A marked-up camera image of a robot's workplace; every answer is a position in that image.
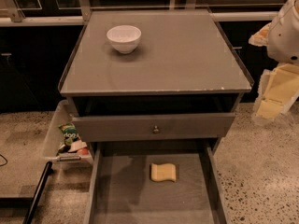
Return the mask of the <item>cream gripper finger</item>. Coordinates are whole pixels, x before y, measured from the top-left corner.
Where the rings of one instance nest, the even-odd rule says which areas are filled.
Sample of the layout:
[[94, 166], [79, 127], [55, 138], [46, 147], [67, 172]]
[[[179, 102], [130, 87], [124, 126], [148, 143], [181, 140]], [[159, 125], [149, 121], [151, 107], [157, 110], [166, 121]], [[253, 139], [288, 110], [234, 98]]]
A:
[[254, 121], [274, 121], [286, 114], [299, 97], [299, 66], [279, 63], [261, 75], [258, 97], [253, 107]]
[[270, 23], [267, 23], [258, 32], [249, 38], [249, 43], [256, 47], [266, 47], [268, 45]]

